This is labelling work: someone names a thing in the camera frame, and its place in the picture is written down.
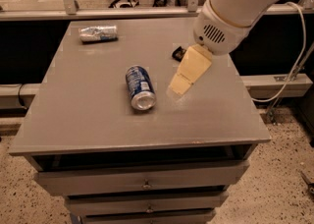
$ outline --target can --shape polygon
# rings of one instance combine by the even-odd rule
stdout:
[[[131,98],[131,106],[136,110],[148,110],[156,103],[156,95],[147,71],[138,66],[127,70],[126,81]]]
[[[79,29],[78,32],[83,42],[111,41],[118,38],[116,25],[82,28]]]

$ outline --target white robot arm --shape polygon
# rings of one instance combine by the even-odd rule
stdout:
[[[197,43],[215,55],[233,51],[278,0],[206,0],[194,25]]]

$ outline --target logo on can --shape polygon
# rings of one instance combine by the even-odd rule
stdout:
[[[156,103],[156,95],[147,71],[136,65],[127,70],[126,81],[131,106],[136,110],[148,110]]]

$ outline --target desk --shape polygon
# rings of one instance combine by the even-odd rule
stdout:
[[[13,145],[36,182],[83,223],[205,223],[269,133],[229,55],[180,100],[166,90],[194,18],[71,22]],[[82,44],[79,28],[119,40]],[[156,106],[131,108],[126,70],[146,68]]]

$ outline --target drawer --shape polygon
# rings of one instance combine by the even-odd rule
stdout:
[[[211,209],[152,214],[126,214],[83,217],[83,224],[206,224],[215,216]]]
[[[34,180],[52,196],[197,188],[235,184],[248,161],[185,163],[37,173]]]
[[[122,213],[154,213],[168,210],[215,208],[228,197],[227,192],[189,192],[126,194],[125,196],[96,196],[67,199],[66,207],[76,216]]]

